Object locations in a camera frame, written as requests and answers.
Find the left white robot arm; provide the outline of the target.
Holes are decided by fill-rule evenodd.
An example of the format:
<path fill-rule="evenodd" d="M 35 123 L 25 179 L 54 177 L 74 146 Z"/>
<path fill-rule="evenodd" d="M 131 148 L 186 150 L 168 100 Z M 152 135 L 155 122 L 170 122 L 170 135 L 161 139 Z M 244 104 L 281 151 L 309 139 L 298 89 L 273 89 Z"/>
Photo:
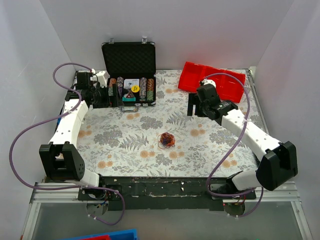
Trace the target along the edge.
<path fill-rule="evenodd" d="M 78 186 L 90 186 L 89 194 L 95 200 L 106 196 L 106 187 L 99 183 L 100 176 L 87 169 L 85 161 L 77 150 L 77 139 L 81 125 L 89 107 L 110 107 L 109 90 L 107 87 L 89 87 L 80 89 L 79 96 L 68 91 L 65 96 L 63 113 L 53 137 L 48 144 L 42 144 L 39 155 L 46 176 L 53 181 L 64 181 Z"/>

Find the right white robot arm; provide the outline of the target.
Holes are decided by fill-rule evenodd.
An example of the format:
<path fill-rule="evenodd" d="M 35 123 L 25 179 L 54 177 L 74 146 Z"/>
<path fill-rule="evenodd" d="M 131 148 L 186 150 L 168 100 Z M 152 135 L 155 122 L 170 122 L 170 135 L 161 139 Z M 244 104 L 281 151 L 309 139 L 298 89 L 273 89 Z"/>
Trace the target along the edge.
<path fill-rule="evenodd" d="M 229 176 L 225 184 L 210 191 L 215 197 L 237 199 L 254 188 L 273 191 L 298 174 L 297 150 L 290 141 L 281 142 L 248 121 L 238 106 L 222 101 L 213 84 L 200 86 L 188 95 L 187 115 L 207 117 L 238 137 L 256 156 L 256 169 L 240 171 Z"/>

